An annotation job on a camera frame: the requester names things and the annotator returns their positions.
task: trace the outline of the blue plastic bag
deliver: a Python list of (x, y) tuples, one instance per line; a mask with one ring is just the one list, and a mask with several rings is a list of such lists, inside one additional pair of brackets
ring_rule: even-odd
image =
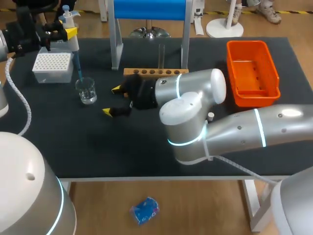
[(138, 225), (144, 224), (159, 212), (158, 203), (155, 199), (147, 197), (146, 200), (130, 209)]

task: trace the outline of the glowing blue ring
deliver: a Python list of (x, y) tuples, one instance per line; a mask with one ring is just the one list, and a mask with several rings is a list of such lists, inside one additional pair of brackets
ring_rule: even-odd
[(263, 131), (263, 125), (262, 125), (262, 122), (261, 122), (259, 110), (254, 109), (254, 112), (255, 112), (256, 119), (257, 119), (258, 125), (259, 125), (259, 130), (260, 130), (261, 139), (262, 139), (262, 146), (266, 147), (265, 135), (264, 135), (264, 131)]
[(55, 227), (57, 226), (57, 223), (59, 222), (59, 219), (61, 217), (61, 214), (62, 214), (62, 210), (63, 210), (63, 205), (64, 205), (64, 192), (63, 192), (63, 187), (62, 187), (62, 184), (60, 182), (60, 180), (57, 178), (59, 184), (60, 184), (60, 188), (61, 188), (61, 194), (62, 194), (62, 200), (61, 200), (61, 207), (60, 207), (60, 211), (59, 211), (59, 214), (56, 218), (56, 220), (54, 221), (54, 224), (52, 225), (51, 229), (49, 230), (49, 232), (46, 234), (46, 235), (50, 235), (53, 230), (55, 229)]
[(177, 94), (177, 98), (180, 98), (180, 94), (179, 94), (179, 80), (180, 80), (181, 74), (178, 75), (177, 79), (176, 79), (176, 94)]
[(167, 139), (167, 141), (168, 141), (171, 145), (173, 145), (173, 146), (186, 146), (186, 145), (189, 145), (189, 144), (191, 144), (191, 143), (194, 143), (194, 142), (196, 142), (196, 141), (201, 140), (202, 137), (205, 135), (205, 133), (206, 133), (206, 124), (203, 126), (200, 135), (199, 135), (198, 137), (196, 137), (196, 138), (195, 138), (194, 140), (192, 140), (192, 141), (185, 142), (185, 143), (173, 143), (173, 142), (171, 142), (169, 139)]

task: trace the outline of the metal rod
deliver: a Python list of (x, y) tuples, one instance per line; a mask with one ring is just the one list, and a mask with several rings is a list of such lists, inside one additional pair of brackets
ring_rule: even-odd
[(165, 57), (165, 45), (159, 44), (158, 45), (158, 69), (164, 68), (164, 57)]
[(147, 33), (151, 33), (151, 31), (152, 31), (152, 20), (146, 20), (146, 29), (147, 29)]
[(231, 0), (226, 29), (230, 29), (231, 27), (231, 22), (232, 22), (234, 11), (235, 11), (235, 6), (236, 6), (236, 0)]

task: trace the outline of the glass beaker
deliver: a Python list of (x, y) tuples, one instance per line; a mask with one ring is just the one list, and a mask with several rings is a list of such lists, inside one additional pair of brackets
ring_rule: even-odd
[(97, 94), (92, 78), (84, 77), (83, 80), (78, 79), (75, 83), (75, 88), (79, 92), (80, 99), (84, 104), (93, 104), (96, 102)]

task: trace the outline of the test tube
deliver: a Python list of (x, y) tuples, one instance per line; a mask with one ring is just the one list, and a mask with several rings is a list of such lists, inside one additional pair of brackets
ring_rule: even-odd
[(159, 44), (158, 45), (158, 69), (164, 68), (164, 56), (165, 56), (165, 45)]

